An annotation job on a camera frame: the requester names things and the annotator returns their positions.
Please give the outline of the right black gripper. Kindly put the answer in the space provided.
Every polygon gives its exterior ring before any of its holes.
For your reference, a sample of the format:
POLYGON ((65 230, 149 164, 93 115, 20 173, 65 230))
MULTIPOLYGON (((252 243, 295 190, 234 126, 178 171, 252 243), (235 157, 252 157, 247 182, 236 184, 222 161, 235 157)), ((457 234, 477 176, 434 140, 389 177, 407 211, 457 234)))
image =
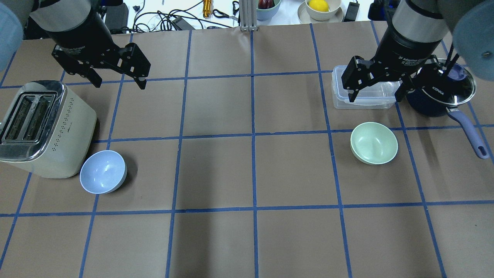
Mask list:
MULTIPOLYGON (((358 93, 379 81, 397 81, 403 74, 416 72, 436 49, 437 44, 412 42, 382 42, 372 60, 353 56, 341 76, 343 88, 353 103, 358 93)), ((433 102, 437 93, 433 87, 439 79, 437 66, 423 66, 412 78, 415 90, 406 95, 409 103, 433 102)))

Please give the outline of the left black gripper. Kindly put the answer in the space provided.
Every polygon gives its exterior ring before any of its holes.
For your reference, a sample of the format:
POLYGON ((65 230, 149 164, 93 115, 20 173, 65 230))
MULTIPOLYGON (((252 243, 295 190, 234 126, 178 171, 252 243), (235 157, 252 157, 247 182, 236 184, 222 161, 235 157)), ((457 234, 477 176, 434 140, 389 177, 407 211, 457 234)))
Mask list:
POLYGON ((125 74, 142 90, 146 88, 151 63, 136 43, 119 47, 112 37, 53 37, 53 58, 71 75, 88 79, 96 88, 102 78, 94 70, 111 69, 125 74))

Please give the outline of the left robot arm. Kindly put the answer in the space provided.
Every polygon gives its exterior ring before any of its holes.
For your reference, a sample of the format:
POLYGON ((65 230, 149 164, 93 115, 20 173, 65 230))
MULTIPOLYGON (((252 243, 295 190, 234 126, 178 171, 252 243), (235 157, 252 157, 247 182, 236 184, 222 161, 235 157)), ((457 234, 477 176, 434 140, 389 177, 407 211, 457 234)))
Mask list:
POLYGON ((80 75, 99 88, 97 69, 110 69, 145 89, 151 63, 135 43, 117 46, 90 0, 2 0, 1 69, 18 50, 32 18, 55 41, 52 56, 67 74, 80 75))

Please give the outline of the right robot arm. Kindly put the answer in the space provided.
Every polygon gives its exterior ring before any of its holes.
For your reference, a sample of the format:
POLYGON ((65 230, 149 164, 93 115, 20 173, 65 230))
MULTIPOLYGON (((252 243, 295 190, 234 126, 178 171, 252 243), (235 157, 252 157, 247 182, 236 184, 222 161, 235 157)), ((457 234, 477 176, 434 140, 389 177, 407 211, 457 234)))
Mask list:
POLYGON ((416 89, 411 74, 431 57, 447 34, 471 72, 493 81, 494 2, 492 0, 402 0, 374 57, 354 56, 342 74, 350 102, 359 91, 381 81, 401 81, 400 102, 416 89))

